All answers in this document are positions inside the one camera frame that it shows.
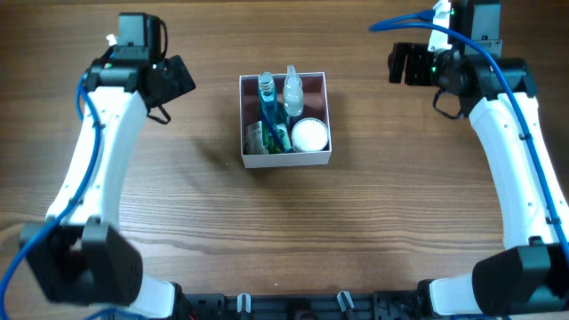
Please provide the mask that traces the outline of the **clear purple soap bottle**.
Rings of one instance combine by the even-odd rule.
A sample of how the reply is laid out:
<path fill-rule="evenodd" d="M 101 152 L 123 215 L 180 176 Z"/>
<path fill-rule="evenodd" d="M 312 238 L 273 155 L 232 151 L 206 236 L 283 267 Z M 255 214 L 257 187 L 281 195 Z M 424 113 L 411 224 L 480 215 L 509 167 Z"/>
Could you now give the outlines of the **clear purple soap bottle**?
<path fill-rule="evenodd" d="M 298 117 L 304 109 L 302 81 L 294 65 L 287 66 L 283 89 L 284 111 L 289 117 Z"/>

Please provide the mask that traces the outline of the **cotton buds round container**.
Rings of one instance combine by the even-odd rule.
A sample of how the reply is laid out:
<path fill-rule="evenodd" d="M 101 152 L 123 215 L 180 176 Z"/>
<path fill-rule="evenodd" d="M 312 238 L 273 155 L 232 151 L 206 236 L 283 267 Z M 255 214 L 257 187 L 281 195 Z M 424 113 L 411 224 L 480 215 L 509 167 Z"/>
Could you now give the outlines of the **cotton buds round container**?
<path fill-rule="evenodd" d="M 322 151 L 328 142 L 327 126 L 317 118 L 303 118 L 293 127 L 292 143 L 296 152 Z"/>

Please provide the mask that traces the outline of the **blue disposable razor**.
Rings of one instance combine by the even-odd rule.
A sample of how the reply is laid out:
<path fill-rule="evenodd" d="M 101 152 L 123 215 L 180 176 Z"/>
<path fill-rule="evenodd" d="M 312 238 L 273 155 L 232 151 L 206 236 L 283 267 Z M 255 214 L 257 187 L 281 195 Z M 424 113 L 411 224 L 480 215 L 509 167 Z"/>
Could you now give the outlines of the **blue disposable razor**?
<path fill-rule="evenodd" d="M 283 143 L 283 139 L 280 137 L 279 133 L 276 130 L 276 127 L 270 123 L 264 111 L 260 112 L 260 118 L 261 121 L 264 122 L 266 127 L 268 128 L 268 131 L 272 136 L 273 141 L 278 145 L 280 152 L 285 154 L 292 153 L 293 149 L 291 147 L 288 148 L 285 146 L 285 144 Z"/>

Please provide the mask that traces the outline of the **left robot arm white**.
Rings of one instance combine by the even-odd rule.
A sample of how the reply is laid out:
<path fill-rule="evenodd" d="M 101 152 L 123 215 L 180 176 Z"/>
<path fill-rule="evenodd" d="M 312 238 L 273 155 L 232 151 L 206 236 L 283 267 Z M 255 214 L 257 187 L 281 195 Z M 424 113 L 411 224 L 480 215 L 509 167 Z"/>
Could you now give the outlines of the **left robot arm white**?
<path fill-rule="evenodd" d="M 84 115 L 68 172 L 44 223 L 22 229 L 16 257 L 28 263 L 48 301 L 101 305 L 139 319 L 190 317 L 180 286 L 146 274 L 140 253 L 120 234 L 119 203 L 149 111 L 195 87 L 180 56 L 96 60 L 80 79 Z"/>

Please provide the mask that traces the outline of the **green white small carton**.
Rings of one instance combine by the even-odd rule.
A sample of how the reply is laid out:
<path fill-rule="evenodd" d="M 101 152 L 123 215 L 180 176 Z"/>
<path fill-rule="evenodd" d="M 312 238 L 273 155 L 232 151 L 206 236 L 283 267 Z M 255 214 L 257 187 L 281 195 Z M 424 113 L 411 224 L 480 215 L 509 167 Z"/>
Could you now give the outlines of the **green white small carton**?
<path fill-rule="evenodd" d="M 276 133 L 278 134 L 279 141 L 281 142 L 284 153 L 290 153 L 292 150 L 292 143 L 288 134 L 288 129 L 285 124 L 276 125 Z"/>

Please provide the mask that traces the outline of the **teal liquid bottle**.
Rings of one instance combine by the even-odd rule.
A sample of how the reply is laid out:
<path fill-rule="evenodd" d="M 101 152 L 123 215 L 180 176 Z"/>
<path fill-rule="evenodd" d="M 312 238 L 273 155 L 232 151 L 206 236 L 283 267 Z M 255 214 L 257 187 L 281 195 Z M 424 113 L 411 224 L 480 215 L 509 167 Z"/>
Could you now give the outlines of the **teal liquid bottle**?
<path fill-rule="evenodd" d="M 273 75 L 266 71 L 258 76 L 260 108 L 270 124 L 284 124 L 285 114 L 277 101 L 277 89 Z"/>

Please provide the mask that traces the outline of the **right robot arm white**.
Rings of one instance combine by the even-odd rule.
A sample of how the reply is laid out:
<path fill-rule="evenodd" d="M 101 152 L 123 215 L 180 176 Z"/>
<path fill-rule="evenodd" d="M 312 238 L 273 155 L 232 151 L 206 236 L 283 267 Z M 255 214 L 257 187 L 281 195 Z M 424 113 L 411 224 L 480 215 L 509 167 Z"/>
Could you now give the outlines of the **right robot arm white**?
<path fill-rule="evenodd" d="M 396 43 L 389 80 L 459 98 L 499 198 L 504 250 L 463 275 L 420 282 L 421 316 L 513 316 L 568 309 L 568 206 L 542 138 L 533 76 L 521 58 L 463 45 Z"/>

